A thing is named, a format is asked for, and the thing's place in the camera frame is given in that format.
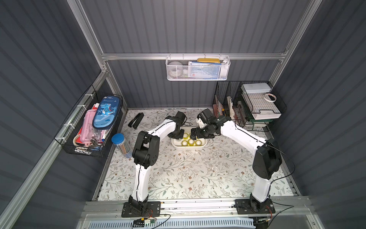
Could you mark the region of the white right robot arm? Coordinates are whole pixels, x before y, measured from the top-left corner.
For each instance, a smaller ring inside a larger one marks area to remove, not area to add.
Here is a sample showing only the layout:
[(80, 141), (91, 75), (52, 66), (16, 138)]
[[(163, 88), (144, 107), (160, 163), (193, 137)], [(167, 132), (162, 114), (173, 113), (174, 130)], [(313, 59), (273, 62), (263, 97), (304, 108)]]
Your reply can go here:
[(271, 184), (274, 181), (274, 174), (282, 165), (281, 152), (277, 142), (274, 139), (266, 140), (248, 132), (228, 116), (216, 117), (209, 109), (199, 113), (196, 122), (199, 127), (191, 129), (191, 136), (194, 139), (213, 139), (223, 135), (253, 155), (252, 169), (256, 174), (256, 180), (251, 198), (258, 203), (267, 201)]

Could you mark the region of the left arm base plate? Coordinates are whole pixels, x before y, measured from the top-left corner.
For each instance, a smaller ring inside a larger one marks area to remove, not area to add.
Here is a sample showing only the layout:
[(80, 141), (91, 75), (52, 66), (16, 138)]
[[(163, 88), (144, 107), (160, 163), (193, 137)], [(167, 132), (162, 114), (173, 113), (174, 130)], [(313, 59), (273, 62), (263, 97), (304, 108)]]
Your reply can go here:
[(122, 218), (133, 218), (142, 217), (147, 218), (149, 216), (158, 217), (161, 212), (161, 202), (149, 201), (142, 205), (130, 204), (125, 202), (123, 205), (121, 217)]

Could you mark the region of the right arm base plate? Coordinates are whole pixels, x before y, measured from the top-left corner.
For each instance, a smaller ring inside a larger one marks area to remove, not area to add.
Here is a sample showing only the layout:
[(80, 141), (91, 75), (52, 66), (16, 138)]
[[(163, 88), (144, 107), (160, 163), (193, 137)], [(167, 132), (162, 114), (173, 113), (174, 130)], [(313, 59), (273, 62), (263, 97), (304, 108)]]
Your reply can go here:
[(264, 202), (258, 202), (255, 198), (236, 199), (234, 201), (234, 208), (237, 210), (237, 213), (239, 215), (276, 213), (276, 210), (270, 198), (268, 198)]

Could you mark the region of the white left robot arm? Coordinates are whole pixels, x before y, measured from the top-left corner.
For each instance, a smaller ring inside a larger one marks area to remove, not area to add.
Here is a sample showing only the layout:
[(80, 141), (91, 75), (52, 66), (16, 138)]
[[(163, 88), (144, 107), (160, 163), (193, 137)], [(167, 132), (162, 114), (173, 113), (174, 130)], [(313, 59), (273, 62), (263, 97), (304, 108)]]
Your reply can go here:
[(143, 207), (148, 201), (148, 183), (152, 167), (158, 160), (160, 142), (169, 137), (172, 139), (182, 139), (186, 115), (177, 112), (174, 116), (167, 116), (163, 122), (149, 131), (140, 131), (132, 152), (132, 157), (136, 165), (136, 177), (132, 194), (128, 203), (135, 208)]

